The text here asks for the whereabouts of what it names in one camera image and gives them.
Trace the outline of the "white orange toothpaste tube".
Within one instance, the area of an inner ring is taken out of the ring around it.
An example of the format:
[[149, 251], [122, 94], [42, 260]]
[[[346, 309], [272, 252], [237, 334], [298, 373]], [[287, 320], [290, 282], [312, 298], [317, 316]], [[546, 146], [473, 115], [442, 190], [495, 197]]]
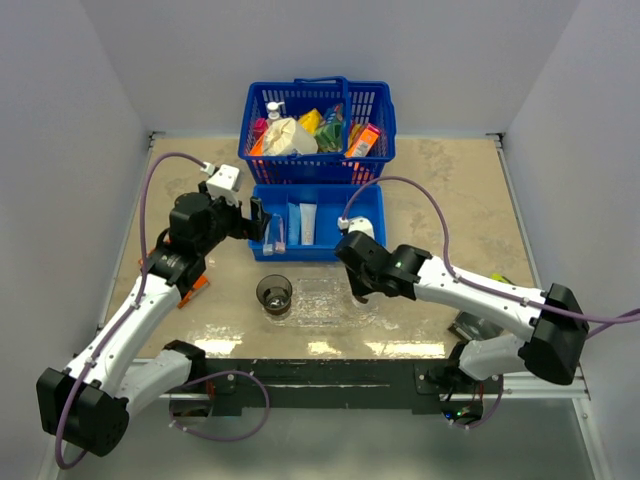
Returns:
[[299, 211], [301, 222], [300, 244], [305, 246], [313, 245], [315, 240], [317, 205], [300, 203]]

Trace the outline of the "clear small textured tray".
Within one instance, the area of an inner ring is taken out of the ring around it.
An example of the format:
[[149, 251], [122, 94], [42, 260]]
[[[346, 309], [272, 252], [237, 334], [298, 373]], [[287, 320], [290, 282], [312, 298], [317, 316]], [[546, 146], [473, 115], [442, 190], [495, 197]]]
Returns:
[[348, 317], [351, 296], [346, 281], [300, 279], [294, 287], [293, 321], [300, 326], [332, 326]]

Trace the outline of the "dark brown banded cup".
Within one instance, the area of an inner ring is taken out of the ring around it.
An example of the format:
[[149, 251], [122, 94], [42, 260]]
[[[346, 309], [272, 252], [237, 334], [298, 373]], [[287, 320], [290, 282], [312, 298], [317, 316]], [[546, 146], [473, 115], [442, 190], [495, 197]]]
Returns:
[[256, 298], [272, 316], [286, 314], [291, 307], [293, 287], [288, 278], [279, 274], [265, 276], [256, 286]]

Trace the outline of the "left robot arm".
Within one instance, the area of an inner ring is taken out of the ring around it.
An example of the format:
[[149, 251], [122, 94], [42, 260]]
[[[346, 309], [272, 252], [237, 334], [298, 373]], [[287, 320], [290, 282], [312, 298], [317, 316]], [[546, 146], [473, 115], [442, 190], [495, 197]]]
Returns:
[[271, 219], [262, 201], [241, 203], [211, 195], [204, 184], [180, 195], [169, 225], [145, 250], [141, 272], [116, 314], [64, 369], [46, 369], [36, 382], [42, 428], [62, 455], [68, 443], [103, 457], [121, 441], [130, 420], [168, 390], [200, 390], [206, 354], [180, 340], [169, 342], [138, 375], [128, 369], [164, 318], [188, 297], [206, 269], [208, 254], [227, 238], [260, 241]]

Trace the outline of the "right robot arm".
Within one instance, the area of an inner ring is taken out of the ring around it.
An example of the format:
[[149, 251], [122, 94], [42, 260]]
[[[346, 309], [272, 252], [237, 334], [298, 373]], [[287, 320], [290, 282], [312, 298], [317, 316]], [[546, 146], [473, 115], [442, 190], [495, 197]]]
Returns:
[[542, 291], [470, 272], [455, 276], [428, 251], [401, 245], [389, 252], [359, 231], [343, 236], [334, 253], [356, 298], [380, 293], [436, 303], [503, 329], [499, 337], [454, 348], [438, 379], [452, 390], [466, 393], [494, 375], [523, 371], [556, 385], [572, 383], [589, 327], [569, 288], [554, 284]]

